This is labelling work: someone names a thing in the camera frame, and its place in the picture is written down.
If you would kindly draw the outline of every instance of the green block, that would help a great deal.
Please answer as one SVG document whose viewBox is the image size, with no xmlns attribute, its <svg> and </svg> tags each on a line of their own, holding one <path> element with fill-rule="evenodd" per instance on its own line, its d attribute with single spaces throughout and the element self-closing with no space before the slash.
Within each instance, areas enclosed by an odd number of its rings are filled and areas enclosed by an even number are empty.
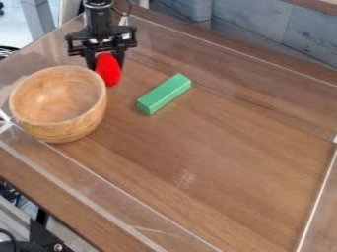
<svg viewBox="0 0 337 252">
<path fill-rule="evenodd" d="M 152 115 L 177 98 L 192 85 L 192 80 L 183 74 L 177 74 L 137 100 L 137 107 L 148 115 Z"/>
</svg>

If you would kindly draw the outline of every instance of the black cable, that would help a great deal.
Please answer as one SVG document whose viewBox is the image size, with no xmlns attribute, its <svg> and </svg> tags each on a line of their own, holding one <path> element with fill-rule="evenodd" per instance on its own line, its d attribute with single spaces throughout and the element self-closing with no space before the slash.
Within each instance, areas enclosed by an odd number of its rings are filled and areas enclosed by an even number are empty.
<svg viewBox="0 0 337 252">
<path fill-rule="evenodd" d="M 17 240 L 15 235 L 10 231 L 7 231 L 7 230 L 5 230 L 2 228 L 0 228 L 0 233 L 5 233 L 11 238 L 11 241 L 13 241 L 13 244 L 14 244 L 14 252 L 21 252 L 19 251 L 18 240 Z"/>
<path fill-rule="evenodd" d="M 132 14 L 132 2 L 130 0 L 128 0 L 128 3 L 129 3 L 129 10 L 126 13 L 124 13 L 122 11 L 120 11 L 116 7 L 112 7 L 112 9 L 118 13 L 121 14 L 124 17 L 129 17 L 130 14 Z"/>
</svg>

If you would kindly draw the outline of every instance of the wooden table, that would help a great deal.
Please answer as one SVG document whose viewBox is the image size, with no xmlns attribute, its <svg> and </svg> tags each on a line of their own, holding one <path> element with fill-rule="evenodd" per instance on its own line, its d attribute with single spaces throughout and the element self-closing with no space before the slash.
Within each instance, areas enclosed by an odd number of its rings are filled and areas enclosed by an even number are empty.
<svg viewBox="0 0 337 252">
<path fill-rule="evenodd" d="M 146 226 L 158 217 L 212 244 L 191 251 L 296 250 L 336 149 L 336 72 L 146 10 L 134 14 L 140 47 L 109 89 L 101 127 L 53 149 L 15 137 L 19 152 L 0 148 L 2 178 L 104 251 L 154 251 L 156 244 L 188 251 L 180 235 Z M 2 61 L 0 93 L 42 68 L 85 66 L 64 41 L 82 27 L 74 20 Z M 137 98 L 179 72 L 193 89 L 144 115 Z M 11 131 L 3 138 L 14 139 Z M 132 205 L 114 212 L 116 186 L 160 216 Z M 148 243 L 120 215 L 144 224 L 132 226 Z"/>
</svg>

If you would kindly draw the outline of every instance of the wooden bowl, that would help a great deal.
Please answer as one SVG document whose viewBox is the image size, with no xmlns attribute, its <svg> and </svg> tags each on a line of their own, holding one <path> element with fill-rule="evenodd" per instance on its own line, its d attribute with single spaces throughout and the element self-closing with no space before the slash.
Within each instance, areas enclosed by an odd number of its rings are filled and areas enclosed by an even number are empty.
<svg viewBox="0 0 337 252">
<path fill-rule="evenodd" d="M 58 66 L 34 73 L 10 96 L 21 126 L 49 143 L 85 137 L 100 126 L 108 109 L 102 77 L 77 66 Z"/>
</svg>

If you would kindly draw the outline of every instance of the bowl rim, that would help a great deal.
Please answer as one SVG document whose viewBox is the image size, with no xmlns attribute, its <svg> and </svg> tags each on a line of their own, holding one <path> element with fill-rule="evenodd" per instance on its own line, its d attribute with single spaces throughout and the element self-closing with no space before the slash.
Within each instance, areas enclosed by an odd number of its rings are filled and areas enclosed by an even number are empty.
<svg viewBox="0 0 337 252">
<path fill-rule="evenodd" d="M 64 69 L 66 68 L 68 70 L 70 68 L 80 69 L 80 70 L 88 72 L 90 75 L 93 75 L 98 79 L 98 84 L 100 84 L 100 87 L 102 88 L 102 93 L 101 93 L 100 99 L 98 99 L 97 103 L 93 105 L 93 107 L 85 113 L 82 113 L 80 116 L 77 116 L 77 117 L 74 117 L 72 119 L 68 119 L 68 120 L 60 121 L 60 122 L 46 122 L 46 123 L 41 123 L 38 121 L 33 121 L 33 120 L 27 119 L 25 116 L 22 116 L 22 114 L 18 112 L 18 109 L 15 108 L 14 97 L 15 97 L 17 93 L 19 92 L 21 87 L 26 84 L 26 82 L 27 82 L 27 80 L 30 78 L 33 78 L 35 75 L 42 74 L 43 72 L 49 72 L 49 71 L 51 71 L 54 69 L 62 69 L 62 68 Z M 53 126 L 69 125 L 69 124 L 73 124 L 76 121 L 81 120 L 105 102 L 106 97 L 108 97 L 106 82 L 105 82 L 104 78 L 101 77 L 101 75 L 96 71 L 93 71 L 92 69 L 89 69 L 86 67 L 82 67 L 82 66 L 60 65 L 60 66 L 53 66 L 53 67 L 41 69 L 33 75 L 30 75 L 23 80 L 21 80 L 19 85 L 14 88 L 14 90 L 11 92 L 11 95 L 10 95 L 10 109 L 11 109 L 11 112 L 14 114 L 15 119 L 19 120 L 21 122 L 23 122 L 26 124 L 30 124 L 33 126 L 53 127 Z"/>
</svg>

